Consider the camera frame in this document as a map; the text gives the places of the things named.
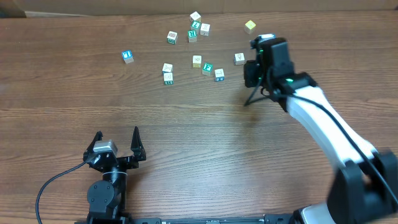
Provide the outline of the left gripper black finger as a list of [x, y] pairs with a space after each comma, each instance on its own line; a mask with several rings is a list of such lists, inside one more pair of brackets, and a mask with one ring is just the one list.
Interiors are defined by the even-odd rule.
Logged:
[[135, 161], [145, 161], [146, 160], [146, 151], [142, 144], [141, 137], [139, 134], [139, 128], [137, 126], [134, 128], [130, 149], [133, 153]]
[[84, 156], [88, 156], [90, 153], [93, 152], [94, 145], [97, 141], [101, 141], [103, 138], [103, 133], [101, 131], [97, 131], [92, 142], [87, 147], [86, 151], [83, 153]]

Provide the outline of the blue D letter block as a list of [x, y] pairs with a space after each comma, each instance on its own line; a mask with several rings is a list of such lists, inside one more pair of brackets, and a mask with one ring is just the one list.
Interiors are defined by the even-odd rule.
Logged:
[[243, 65], [245, 63], [245, 58], [243, 53], [236, 53], [234, 55], [234, 64]]

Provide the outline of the blue T letter block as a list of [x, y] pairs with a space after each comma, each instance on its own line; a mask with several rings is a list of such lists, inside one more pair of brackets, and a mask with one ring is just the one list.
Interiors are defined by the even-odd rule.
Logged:
[[215, 81], [216, 82], [224, 81], [224, 70], [222, 68], [215, 70]]

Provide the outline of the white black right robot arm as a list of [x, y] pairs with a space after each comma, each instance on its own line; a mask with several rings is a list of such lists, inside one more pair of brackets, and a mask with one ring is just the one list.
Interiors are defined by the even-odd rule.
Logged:
[[287, 41], [262, 34], [250, 42], [256, 58], [244, 64], [245, 86], [277, 102], [321, 147], [335, 170], [327, 200], [264, 223], [366, 223], [397, 213], [397, 158], [381, 154], [333, 109], [318, 83], [297, 73]]

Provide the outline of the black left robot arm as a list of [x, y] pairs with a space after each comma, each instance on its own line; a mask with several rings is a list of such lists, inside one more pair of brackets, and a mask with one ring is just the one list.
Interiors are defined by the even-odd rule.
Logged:
[[102, 179], [94, 182], [87, 191], [90, 204], [87, 223], [132, 223], [126, 212], [127, 171], [137, 169], [139, 162], [146, 160], [139, 129], [134, 128], [131, 140], [132, 155], [118, 157], [113, 140], [103, 140], [98, 131], [83, 153], [83, 160], [90, 168], [102, 173]]

